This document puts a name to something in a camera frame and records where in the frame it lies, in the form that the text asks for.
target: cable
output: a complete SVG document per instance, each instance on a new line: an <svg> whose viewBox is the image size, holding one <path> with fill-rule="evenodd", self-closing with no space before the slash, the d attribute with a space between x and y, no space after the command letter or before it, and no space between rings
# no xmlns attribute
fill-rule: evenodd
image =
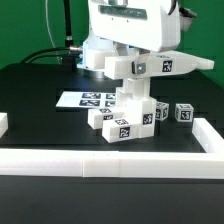
<svg viewBox="0 0 224 224"><path fill-rule="evenodd" d="M36 61L36 60L38 60L40 58L62 57L62 56L65 56L65 55L67 55L67 54L57 54L57 55L55 55L55 54L50 54L50 55L49 54L46 54L46 55L40 55L40 56L35 57L32 60L30 60L29 61L29 64L33 63L34 61Z"/></svg>
<svg viewBox="0 0 224 224"><path fill-rule="evenodd" d="M71 28L71 15L70 15L70 0L64 0L64 12L65 12L65 46L70 47L74 45L72 38L72 28Z"/></svg>
<svg viewBox="0 0 224 224"><path fill-rule="evenodd" d="M177 2L178 2L178 0L172 0L172 5L171 5L170 11L169 11L169 13L168 13L169 16L170 16L170 15L173 13L173 11L175 10L175 8L176 8L176 6L177 6Z"/></svg>
<svg viewBox="0 0 224 224"><path fill-rule="evenodd" d="M193 19L197 18L197 13L191 11L190 9L180 7L179 11L184 17L193 18Z"/></svg>
<svg viewBox="0 0 224 224"><path fill-rule="evenodd" d="M53 48L56 48L56 45L54 43L52 33L51 33L51 28L50 28L50 23L49 23L49 10L48 10L48 0L45 0L45 15L46 15L46 24L47 24L47 31L48 35L50 37L51 44Z"/></svg>
<svg viewBox="0 0 224 224"><path fill-rule="evenodd" d="M38 57L33 58L32 60L29 61L29 64L33 63L34 61L40 59L40 58L50 58L50 57L63 57L63 56L71 56L73 58L80 58L80 54L47 54L47 55L40 55Z"/></svg>
<svg viewBox="0 0 224 224"><path fill-rule="evenodd" d="M24 58L20 63L26 63L28 60L30 60L32 57L35 57L39 54L44 54L44 53L48 53L48 52L57 52L57 51L69 51L70 48L69 47L57 47L57 48L50 48L50 49L45 49L45 50L41 50L41 51L37 51L33 54L30 54L29 56L27 56L26 58Z"/></svg>

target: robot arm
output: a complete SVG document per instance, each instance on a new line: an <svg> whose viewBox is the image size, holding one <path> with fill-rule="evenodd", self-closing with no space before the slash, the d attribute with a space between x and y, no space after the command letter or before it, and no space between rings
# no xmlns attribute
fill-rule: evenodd
<svg viewBox="0 0 224 224"><path fill-rule="evenodd" d="M90 34L84 42L81 68L105 70L112 79L213 68L212 61L172 51L180 42L181 29L188 30L197 16L176 0L89 0L89 13ZM171 71L164 72L164 63L172 64ZM118 64L125 68L124 76Z"/></svg>

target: white foam barrier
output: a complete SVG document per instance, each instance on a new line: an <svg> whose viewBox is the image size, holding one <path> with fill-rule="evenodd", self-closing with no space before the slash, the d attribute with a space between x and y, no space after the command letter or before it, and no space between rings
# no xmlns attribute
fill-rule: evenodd
<svg viewBox="0 0 224 224"><path fill-rule="evenodd" d="M0 138L8 130L8 116L7 113L0 113Z"/></svg>
<svg viewBox="0 0 224 224"><path fill-rule="evenodd" d="M224 179L224 156L0 149L0 175Z"/></svg>
<svg viewBox="0 0 224 224"><path fill-rule="evenodd" d="M192 133L207 153L224 153L224 139L204 118L195 118Z"/></svg>

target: white block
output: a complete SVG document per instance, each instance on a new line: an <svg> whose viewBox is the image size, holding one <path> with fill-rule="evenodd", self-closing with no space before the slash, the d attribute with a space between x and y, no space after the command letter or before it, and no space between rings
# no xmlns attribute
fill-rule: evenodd
<svg viewBox="0 0 224 224"><path fill-rule="evenodd" d="M126 107L128 98L132 98L132 93L125 93L123 87L116 88L116 106Z"/></svg>
<svg viewBox="0 0 224 224"><path fill-rule="evenodd" d="M0 138L8 130L8 117L7 113L0 113Z"/></svg>
<svg viewBox="0 0 224 224"><path fill-rule="evenodd" d="M156 120L163 121L168 117L169 104L163 102L157 102L156 104Z"/></svg>
<svg viewBox="0 0 224 224"><path fill-rule="evenodd" d="M192 122L194 108L191 104L176 104L175 118L178 122Z"/></svg>
<svg viewBox="0 0 224 224"><path fill-rule="evenodd" d="M156 112L156 99L149 97L148 99L133 100L128 98L127 114L130 117L142 120L142 115Z"/></svg>
<svg viewBox="0 0 224 224"><path fill-rule="evenodd" d="M131 78L128 79L129 85L132 86L133 98L144 97L144 79L143 78Z"/></svg>
<svg viewBox="0 0 224 224"><path fill-rule="evenodd" d="M83 160L83 177L118 177L119 152L90 152Z"/></svg>
<svg viewBox="0 0 224 224"><path fill-rule="evenodd" d="M155 113L143 115L142 124L139 126L139 138L154 136Z"/></svg>
<svg viewBox="0 0 224 224"><path fill-rule="evenodd" d="M130 79L123 79L123 87L122 91L124 93L133 93L133 86L132 83L129 82Z"/></svg>
<svg viewBox="0 0 224 224"><path fill-rule="evenodd" d="M82 177L83 152L1 149L0 175Z"/></svg>
<svg viewBox="0 0 224 224"><path fill-rule="evenodd" d="M119 158L120 178L224 178L224 158L216 154L120 152Z"/></svg>
<svg viewBox="0 0 224 224"><path fill-rule="evenodd" d="M111 79L125 79L136 75L132 74L133 56L119 56L105 58L105 76Z"/></svg>
<svg viewBox="0 0 224 224"><path fill-rule="evenodd" d="M103 122L102 136L109 142L118 142L138 138L139 124L130 118Z"/></svg>
<svg viewBox="0 0 224 224"><path fill-rule="evenodd" d="M114 54L114 51L86 49L86 67L89 69L104 69L105 58Z"/></svg>
<svg viewBox="0 0 224 224"><path fill-rule="evenodd" d="M192 133L207 153L224 153L224 139L204 118L195 118Z"/></svg>
<svg viewBox="0 0 224 224"><path fill-rule="evenodd" d="M122 118L124 112L117 107L102 108L102 109L89 109L88 110L88 124L93 129L100 129L103 127L105 120L112 120Z"/></svg>

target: black cable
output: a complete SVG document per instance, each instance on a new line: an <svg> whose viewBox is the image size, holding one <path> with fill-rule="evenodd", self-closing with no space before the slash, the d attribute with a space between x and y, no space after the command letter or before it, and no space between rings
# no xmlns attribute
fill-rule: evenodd
<svg viewBox="0 0 224 224"><path fill-rule="evenodd" d="M40 58L50 58L50 57L62 57L65 56L67 54L59 54L59 55L55 55L55 54L46 54L46 55L40 55L38 57L33 58L32 60L29 61L29 64L33 63L34 61L40 59Z"/></svg>
<svg viewBox="0 0 224 224"><path fill-rule="evenodd" d="M26 58L24 58L20 63L26 63L29 59L39 55L39 54L43 54L43 53L48 53L48 52L55 52L55 51L68 51L70 50L69 47L57 47L57 48L50 48L50 49L45 49L45 50L41 50L41 51L37 51L33 54L30 54L29 56L27 56Z"/></svg>
<svg viewBox="0 0 224 224"><path fill-rule="evenodd" d="M197 18L197 13L191 11L190 9L180 7L179 11L183 17L188 17L188 18L193 18L193 19Z"/></svg>
<svg viewBox="0 0 224 224"><path fill-rule="evenodd" d="M63 57L63 56L69 56L69 57L73 57L73 58L80 58L80 54L59 54L59 55L55 55L55 54L47 54L47 55L40 55L38 57L33 58L32 60L29 61L29 64L33 63L34 61L40 59L40 58L50 58L50 57Z"/></svg>
<svg viewBox="0 0 224 224"><path fill-rule="evenodd" d="M169 13L168 13L169 16L170 16L170 15L173 13L173 11L175 10L175 8L176 8L176 6L177 6L177 2L178 2L178 0L172 0L172 5L171 5L170 11L169 11Z"/></svg>
<svg viewBox="0 0 224 224"><path fill-rule="evenodd" d="M71 28L71 15L70 15L70 1L64 0L64 11L65 11L65 46L70 47L74 44L72 38L72 28Z"/></svg>

